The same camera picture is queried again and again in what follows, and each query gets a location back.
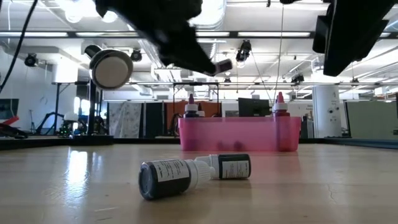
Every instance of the bottle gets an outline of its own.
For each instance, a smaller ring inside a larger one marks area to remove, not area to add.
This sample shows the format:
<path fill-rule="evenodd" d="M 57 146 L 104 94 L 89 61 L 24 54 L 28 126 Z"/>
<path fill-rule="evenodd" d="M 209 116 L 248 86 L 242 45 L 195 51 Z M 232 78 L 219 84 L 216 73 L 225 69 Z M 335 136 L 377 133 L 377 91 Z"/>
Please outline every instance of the bottle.
<path fill-rule="evenodd" d="M 219 154 L 200 156 L 195 161 L 206 162 L 213 167 L 212 179 L 244 179 L 251 175 L 251 161 L 248 154 Z"/>
<path fill-rule="evenodd" d="M 290 113 L 287 112 L 287 103 L 285 103 L 282 92 L 279 92 L 278 97 L 272 107 L 274 121 L 276 122 L 276 151 L 288 152 L 290 151 Z"/>
<path fill-rule="evenodd" d="M 214 174 L 214 168 L 203 161 L 144 162 L 139 172 L 139 191 L 146 200 L 171 197 L 203 185 Z"/>
<path fill-rule="evenodd" d="M 201 104 L 199 103 L 197 115 L 200 118 L 204 118 L 206 116 L 205 112 L 201 109 Z"/>
<path fill-rule="evenodd" d="M 185 114 L 184 118 L 197 118 L 199 115 L 198 105 L 195 104 L 195 100 L 193 99 L 193 94 L 189 94 L 188 104 L 185 105 Z"/>

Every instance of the computer monitor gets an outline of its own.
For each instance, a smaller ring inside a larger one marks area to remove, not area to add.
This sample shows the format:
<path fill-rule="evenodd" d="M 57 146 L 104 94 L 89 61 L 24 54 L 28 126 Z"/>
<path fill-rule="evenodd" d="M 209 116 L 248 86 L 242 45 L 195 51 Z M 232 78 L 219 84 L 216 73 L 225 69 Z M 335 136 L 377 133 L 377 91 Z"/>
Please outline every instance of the computer monitor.
<path fill-rule="evenodd" d="M 271 114 L 268 100 L 238 98 L 239 117 L 267 116 Z"/>

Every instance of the table surface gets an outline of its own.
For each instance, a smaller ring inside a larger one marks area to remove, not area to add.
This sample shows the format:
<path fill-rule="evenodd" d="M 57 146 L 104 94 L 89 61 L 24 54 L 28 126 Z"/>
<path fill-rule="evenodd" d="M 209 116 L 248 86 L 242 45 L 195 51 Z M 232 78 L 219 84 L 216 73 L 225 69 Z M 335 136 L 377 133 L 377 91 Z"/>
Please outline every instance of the table surface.
<path fill-rule="evenodd" d="M 248 180 L 143 200 L 141 162 L 205 155 L 179 147 L 0 152 L 0 223 L 397 223 L 398 151 L 303 144 L 296 153 L 254 152 Z"/>

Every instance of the red bottle cap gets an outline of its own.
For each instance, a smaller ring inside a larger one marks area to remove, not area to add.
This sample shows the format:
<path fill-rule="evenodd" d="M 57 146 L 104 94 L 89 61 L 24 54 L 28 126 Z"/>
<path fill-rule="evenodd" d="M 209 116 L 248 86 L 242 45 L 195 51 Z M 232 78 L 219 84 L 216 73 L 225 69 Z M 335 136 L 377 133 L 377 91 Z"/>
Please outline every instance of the red bottle cap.
<path fill-rule="evenodd" d="M 278 93 L 277 103 L 285 103 L 284 96 L 283 96 L 282 92 Z"/>

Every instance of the white pillar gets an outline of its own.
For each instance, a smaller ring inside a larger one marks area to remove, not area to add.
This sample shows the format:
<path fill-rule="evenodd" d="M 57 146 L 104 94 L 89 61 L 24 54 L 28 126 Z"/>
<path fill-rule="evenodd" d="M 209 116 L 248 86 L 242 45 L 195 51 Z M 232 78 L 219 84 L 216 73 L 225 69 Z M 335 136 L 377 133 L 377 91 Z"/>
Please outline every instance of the white pillar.
<path fill-rule="evenodd" d="M 340 97 L 338 86 L 313 87 L 314 132 L 316 138 L 341 137 Z"/>

